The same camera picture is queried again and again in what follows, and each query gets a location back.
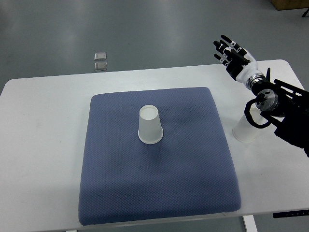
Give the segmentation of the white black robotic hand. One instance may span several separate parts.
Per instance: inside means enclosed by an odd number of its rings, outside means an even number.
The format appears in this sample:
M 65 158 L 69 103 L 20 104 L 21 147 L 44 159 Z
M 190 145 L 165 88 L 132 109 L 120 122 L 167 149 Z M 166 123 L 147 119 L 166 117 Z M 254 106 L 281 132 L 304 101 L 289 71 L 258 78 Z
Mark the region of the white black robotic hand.
M 218 52 L 214 57 L 225 66 L 233 80 L 252 90 L 254 84 L 265 79 L 264 74 L 258 70 L 258 63 L 252 54 L 237 42 L 221 35 L 221 40 L 214 41 L 213 44 Z

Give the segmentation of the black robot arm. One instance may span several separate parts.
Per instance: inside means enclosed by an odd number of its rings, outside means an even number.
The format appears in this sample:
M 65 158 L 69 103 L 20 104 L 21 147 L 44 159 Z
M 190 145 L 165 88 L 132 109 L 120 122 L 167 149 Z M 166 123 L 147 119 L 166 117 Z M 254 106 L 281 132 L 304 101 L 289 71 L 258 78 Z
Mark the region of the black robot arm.
M 271 124 L 274 133 L 291 145 L 309 154 L 309 93 L 281 80 L 270 81 L 270 68 L 266 76 L 259 74 L 248 83 L 255 98 L 246 103 L 244 114 L 255 128 L 264 129 Z M 255 104 L 266 123 L 258 124 L 250 113 Z

